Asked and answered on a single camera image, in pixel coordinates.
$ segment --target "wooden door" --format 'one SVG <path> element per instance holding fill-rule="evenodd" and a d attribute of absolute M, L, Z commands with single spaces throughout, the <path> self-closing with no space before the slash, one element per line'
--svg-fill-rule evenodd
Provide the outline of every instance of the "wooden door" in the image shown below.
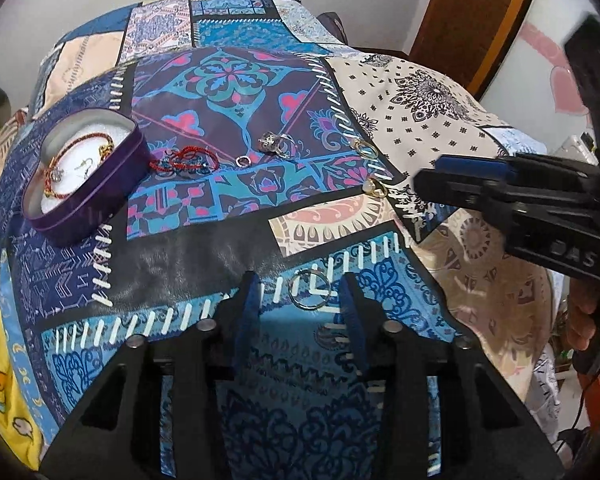
<path fill-rule="evenodd" d="M 430 0 L 409 59 L 480 93 L 504 58 L 529 3 Z"/>

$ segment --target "red beaded bracelet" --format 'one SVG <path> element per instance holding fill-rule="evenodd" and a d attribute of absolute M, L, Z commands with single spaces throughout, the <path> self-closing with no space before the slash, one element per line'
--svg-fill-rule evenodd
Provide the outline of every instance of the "red beaded bracelet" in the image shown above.
<path fill-rule="evenodd" d="M 206 148 L 200 148 L 199 146 L 185 146 L 179 151 L 171 152 L 162 160 L 150 161 L 149 167 L 156 173 L 179 173 L 181 171 L 193 173 L 194 171 L 202 170 L 205 165 L 200 163 L 192 164 L 186 162 L 186 160 L 191 160 L 199 155 L 206 155 L 211 159 L 213 163 L 213 168 L 210 168 L 211 171 L 216 171 L 220 167 L 218 156 L 214 152 Z"/>
<path fill-rule="evenodd" d="M 100 163 L 102 164 L 104 160 L 109 155 L 111 155 L 115 148 L 115 144 L 113 143 L 113 139 L 110 136 L 102 132 L 93 132 L 92 134 L 86 134 L 84 136 L 78 137 L 75 140 L 72 140 L 72 142 L 65 146 L 60 151 L 60 153 L 58 153 L 54 158 L 51 159 L 49 167 L 45 170 L 45 196 L 54 197 L 62 200 L 71 195 L 71 193 L 73 193 L 73 191 L 71 193 L 56 193 L 51 187 L 52 182 L 60 182 L 60 180 L 62 179 L 62 174 L 64 173 L 64 170 L 60 170 L 58 168 L 58 162 L 60 162 L 60 159 L 63 158 L 66 155 L 66 153 L 76 144 L 78 144 L 79 142 L 83 142 L 87 139 L 94 139 L 95 137 L 101 137 L 107 141 L 106 144 L 102 144 L 98 147 L 98 153 L 100 154 Z"/>

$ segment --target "metal screw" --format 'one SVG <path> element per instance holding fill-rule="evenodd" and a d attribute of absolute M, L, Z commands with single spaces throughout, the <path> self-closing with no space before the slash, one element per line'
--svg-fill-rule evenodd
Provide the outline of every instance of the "metal screw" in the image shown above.
<path fill-rule="evenodd" d="M 144 342 L 146 341 L 146 338 L 141 335 L 141 334 L 133 334 L 130 335 L 126 341 L 125 344 L 129 347 L 129 348 L 138 348 L 141 347 Z"/>
<path fill-rule="evenodd" d="M 384 328 L 384 331 L 388 332 L 389 334 L 397 334 L 400 332 L 400 330 L 402 330 L 402 323 L 400 321 L 389 319 L 388 321 L 382 323 L 382 328 Z"/>
<path fill-rule="evenodd" d="M 474 342 L 465 335 L 459 335 L 454 339 L 454 344 L 462 350 L 470 350 L 474 347 Z"/>
<path fill-rule="evenodd" d="M 196 323 L 196 328 L 198 330 L 200 330 L 200 332 L 210 332 L 211 330 L 213 330 L 216 327 L 217 323 L 216 320 L 207 317 L 205 319 L 201 319 L 199 322 Z"/>

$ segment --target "bed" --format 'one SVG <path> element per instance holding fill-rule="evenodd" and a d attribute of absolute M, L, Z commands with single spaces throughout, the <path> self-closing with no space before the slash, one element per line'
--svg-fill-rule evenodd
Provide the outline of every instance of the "bed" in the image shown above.
<path fill-rule="evenodd" d="M 60 250 L 23 218 L 22 193 L 53 124 L 96 107 L 136 121 L 156 159 L 202 146 L 219 169 L 150 173 L 94 235 Z M 294 160 L 257 151 L 266 131 L 293 139 Z M 260 335 L 238 380 L 218 386 L 235 479 L 370 473 L 384 386 L 358 379 L 336 298 L 313 312 L 292 304 L 298 269 L 334 288 L 356 272 L 388 317 L 430 338 L 456 334 L 448 310 L 524 399 L 559 280 L 504 254 L 478 213 L 423 203 L 411 179 L 443 153 L 542 149 L 446 76 L 343 44 L 300 0 L 159 0 L 85 23 L 42 61 L 24 124 L 0 133 L 0 434 L 36 469 L 128 336 L 178 335 L 245 270 L 262 279 Z M 368 176 L 389 196 L 365 194 Z M 162 471 L 174 476 L 168 380 L 163 390 Z M 433 378 L 429 393 L 435 474 Z M 288 447 L 272 444 L 277 431 Z"/>

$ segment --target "finger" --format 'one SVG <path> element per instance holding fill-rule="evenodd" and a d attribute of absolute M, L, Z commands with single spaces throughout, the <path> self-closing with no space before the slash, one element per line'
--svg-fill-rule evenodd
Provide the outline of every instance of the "finger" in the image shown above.
<path fill-rule="evenodd" d="M 600 287 L 593 282 L 571 280 L 569 296 L 585 314 L 593 314 L 600 299 Z"/>
<path fill-rule="evenodd" d="M 571 306 L 569 309 L 569 327 L 584 339 L 591 339 L 596 333 L 594 321 L 576 305 Z"/>
<path fill-rule="evenodd" d="M 567 330 L 567 341 L 575 350 L 584 351 L 589 347 L 589 340 L 584 339 L 573 328 Z"/>

